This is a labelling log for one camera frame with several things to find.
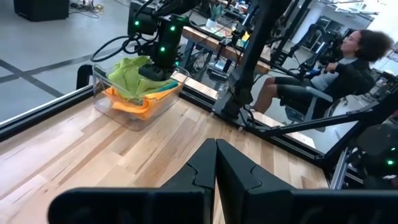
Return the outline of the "grey metal stand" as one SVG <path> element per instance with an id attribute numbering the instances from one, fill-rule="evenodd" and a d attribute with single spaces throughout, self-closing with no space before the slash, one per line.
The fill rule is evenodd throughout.
<path id="1" fill-rule="evenodd" d="M 330 189 L 341 190 L 347 189 L 348 183 L 345 181 L 347 169 L 349 167 L 348 158 L 353 153 L 353 149 L 346 148 L 342 151 L 339 156 L 338 162 L 336 163 L 335 170 L 330 182 Z"/>

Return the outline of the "person's leg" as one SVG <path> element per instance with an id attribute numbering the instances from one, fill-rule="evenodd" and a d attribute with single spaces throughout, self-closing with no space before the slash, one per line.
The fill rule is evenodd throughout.
<path id="1" fill-rule="evenodd" d="M 308 86 L 313 87 L 310 80 L 299 80 L 294 77 L 267 78 L 252 109 L 264 114 L 274 98 L 310 103 L 312 94 L 306 90 Z"/>

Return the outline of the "person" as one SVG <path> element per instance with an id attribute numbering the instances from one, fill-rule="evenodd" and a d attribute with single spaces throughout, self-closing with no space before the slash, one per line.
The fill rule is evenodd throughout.
<path id="1" fill-rule="evenodd" d="M 330 62 L 324 71 L 310 80 L 312 88 L 330 95 L 334 100 L 353 94 L 367 93 L 375 84 L 370 64 L 390 51 L 393 39 L 384 32 L 368 29 L 356 30 L 341 44 L 343 56 Z"/>

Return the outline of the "clear plastic bin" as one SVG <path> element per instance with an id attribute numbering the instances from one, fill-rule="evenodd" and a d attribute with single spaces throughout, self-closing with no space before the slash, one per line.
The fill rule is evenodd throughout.
<path id="1" fill-rule="evenodd" d="M 158 118 L 160 118 L 167 110 L 164 110 L 162 114 L 157 114 L 154 117 L 149 118 L 148 120 L 141 120 L 138 117 L 134 116 L 131 113 L 114 110 L 111 109 L 111 102 L 104 93 L 103 90 L 114 87 L 114 83 L 108 80 L 108 74 L 110 73 L 111 69 L 103 69 L 98 65 L 93 66 L 93 97 L 94 97 L 94 107 L 99 112 L 105 114 L 109 118 L 115 120 L 117 123 L 125 126 L 126 128 L 133 130 L 133 131 L 140 131 L 145 129 L 147 126 L 152 124 Z M 184 87 L 185 82 L 190 77 L 190 73 L 182 67 L 177 67 L 176 71 L 171 76 L 172 80 L 175 80 L 178 83 L 182 84 L 182 88 Z"/>

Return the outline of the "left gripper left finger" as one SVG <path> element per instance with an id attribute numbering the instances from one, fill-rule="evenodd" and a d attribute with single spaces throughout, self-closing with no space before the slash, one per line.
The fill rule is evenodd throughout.
<path id="1" fill-rule="evenodd" d="M 161 188 L 190 189 L 202 187 L 214 190 L 216 155 L 216 139 L 206 139 L 183 167 L 166 181 Z"/>

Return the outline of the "plant in white pot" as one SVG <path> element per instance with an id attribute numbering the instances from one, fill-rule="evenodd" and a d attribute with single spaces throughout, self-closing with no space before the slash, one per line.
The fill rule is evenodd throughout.
<path id="1" fill-rule="evenodd" d="M 209 5 L 210 16 L 207 19 L 206 27 L 211 29 L 217 24 L 217 20 L 224 13 L 224 8 L 221 3 Z"/>

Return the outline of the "black floor box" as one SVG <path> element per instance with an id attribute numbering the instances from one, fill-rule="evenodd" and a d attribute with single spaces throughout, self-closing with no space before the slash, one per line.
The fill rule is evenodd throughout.
<path id="1" fill-rule="evenodd" d="M 13 0 L 18 16 L 31 22 L 66 19 L 69 15 L 70 0 Z"/>

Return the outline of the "wooden background table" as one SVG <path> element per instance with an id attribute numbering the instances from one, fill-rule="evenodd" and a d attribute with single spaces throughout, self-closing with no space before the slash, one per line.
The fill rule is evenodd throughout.
<path id="1" fill-rule="evenodd" d="M 217 52 L 220 48 L 219 41 L 213 37 L 207 36 L 205 33 L 195 30 L 194 28 L 185 26 L 183 28 L 182 35 L 188 41 L 198 44 L 212 52 Z M 221 51 L 221 56 L 229 60 L 236 61 L 239 54 L 241 53 L 238 49 L 233 49 L 227 46 Z M 257 61 L 255 71 L 262 74 L 267 74 L 271 70 L 271 66 L 266 64 L 266 60 L 271 59 L 271 50 L 268 46 L 265 46 L 262 50 L 261 57 Z"/>

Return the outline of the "green microfiber towel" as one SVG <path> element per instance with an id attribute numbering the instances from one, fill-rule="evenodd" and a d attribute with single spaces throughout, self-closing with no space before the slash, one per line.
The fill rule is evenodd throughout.
<path id="1" fill-rule="evenodd" d="M 151 65 L 152 61 L 146 56 L 123 58 L 116 63 L 108 80 L 114 83 L 119 94 L 126 99 L 140 101 L 146 94 L 155 93 L 164 85 L 174 81 L 153 81 L 139 74 L 143 65 Z"/>

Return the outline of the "black metal table frame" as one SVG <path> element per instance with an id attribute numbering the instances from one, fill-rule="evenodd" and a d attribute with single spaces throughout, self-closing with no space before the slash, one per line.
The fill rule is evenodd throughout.
<path id="1" fill-rule="evenodd" d="M 0 124 L 0 141 L 9 139 L 22 131 L 25 131 L 26 129 L 92 97 L 93 87 L 88 84 L 92 73 L 92 65 L 82 65 L 78 69 L 77 73 L 77 91 L 74 91 L 69 95 L 64 95 L 48 105 L 42 105 L 27 114 L 21 114 L 12 118 L 10 121 Z M 313 121 L 293 124 L 291 126 L 272 128 L 268 124 L 265 124 L 265 122 L 260 121 L 258 118 L 250 118 L 249 121 L 253 122 L 252 124 L 238 124 L 237 122 L 224 117 L 221 117 L 221 119 L 228 124 L 232 124 L 237 127 L 242 126 L 245 131 L 258 136 L 263 140 L 269 141 L 292 154 L 306 159 L 316 166 L 329 169 L 337 163 L 340 154 L 349 145 L 349 142 L 352 139 L 358 137 L 366 128 L 375 124 L 381 124 L 390 115 L 392 115 L 395 110 L 398 110 L 398 84 L 393 87 L 392 92 L 382 101 L 369 105 L 368 109 L 348 112 L 346 114 L 330 118 L 315 119 Z M 356 124 L 325 155 L 315 152 L 315 150 L 308 145 L 299 143 L 297 140 L 287 137 L 288 133 L 322 128 L 352 121 L 355 121 Z"/>

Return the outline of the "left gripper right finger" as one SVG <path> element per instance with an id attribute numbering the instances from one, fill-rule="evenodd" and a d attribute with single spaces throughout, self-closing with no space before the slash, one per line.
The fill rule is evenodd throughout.
<path id="1" fill-rule="evenodd" d="M 216 178 L 226 224 L 290 224 L 293 186 L 218 139 Z"/>

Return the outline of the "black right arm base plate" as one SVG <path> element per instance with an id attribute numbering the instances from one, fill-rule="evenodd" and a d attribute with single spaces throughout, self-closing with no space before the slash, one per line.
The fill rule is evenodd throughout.
<path id="1" fill-rule="evenodd" d="M 249 100 L 252 96 L 248 89 L 242 89 L 235 93 L 227 88 L 218 92 L 218 98 L 213 105 L 212 113 L 224 119 L 227 123 L 239 127 L 255 128 L 255 119 L 252 111 L 249 110 Z"/>

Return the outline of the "grey office chair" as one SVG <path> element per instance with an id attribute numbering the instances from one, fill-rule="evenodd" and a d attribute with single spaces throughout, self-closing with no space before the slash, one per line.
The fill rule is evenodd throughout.
<path id="1" fill-rule="evenodd" d="M 332 102 L 333 98 L 330 95 L 312 87 L 307 86 L 305 91 L 312 96 L 308 105 L 301 105 L 298 101 L 292 101 L 291 99 L 280 101 L 280 105 L 285 108 L 287 119 L 290 120 L 290 123 L 284 122 L 285 125 L 329 118 L 333 116 L 334 111 L 340 103 L 343 106 L 348 105 L 346 97 Z"/>

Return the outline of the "orange microfiber towel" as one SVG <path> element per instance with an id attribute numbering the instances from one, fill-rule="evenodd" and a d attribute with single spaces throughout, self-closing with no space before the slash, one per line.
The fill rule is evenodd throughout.
<path id="1" fill-rule="evenodd" d="M 157 114 L 162 114 L 169 109 L 178 98 L 182 89 L 182 84 L 178 83 L 175 87 L 164 91 L 146 94 L 142 98 L 142 104 L 138 105 L 126 98 L 123 98 L 114 87 L 109 87 L 102 91 L 110 99 L 111 109 L 131 113 L 141 120 L 148 120 Z"/>

